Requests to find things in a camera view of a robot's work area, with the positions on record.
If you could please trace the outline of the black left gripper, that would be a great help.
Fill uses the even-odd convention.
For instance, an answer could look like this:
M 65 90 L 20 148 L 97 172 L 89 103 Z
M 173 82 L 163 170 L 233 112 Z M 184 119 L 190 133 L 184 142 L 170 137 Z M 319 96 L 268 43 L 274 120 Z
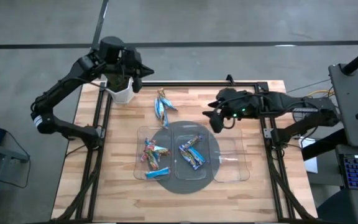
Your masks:
M 132 89 L 138 93 L 142 88 L 142 59 L 134 47 L 125 47 L 122 50 L 121 71 L 124 77 L 133 77 Z

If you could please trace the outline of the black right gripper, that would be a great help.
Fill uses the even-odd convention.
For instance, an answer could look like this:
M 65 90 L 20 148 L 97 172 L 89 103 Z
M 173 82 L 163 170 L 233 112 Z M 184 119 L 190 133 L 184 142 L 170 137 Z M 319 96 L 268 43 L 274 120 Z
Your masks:
M 223 89 L 218 93 L 218 101 L 222 103 L 219 114 L 213 114 L 210 125 L 215 133 L 224 128 L 224 119 L 236 118 L 257 119 L 259 117 L 259 102 L 257 97 L 246 90 Z

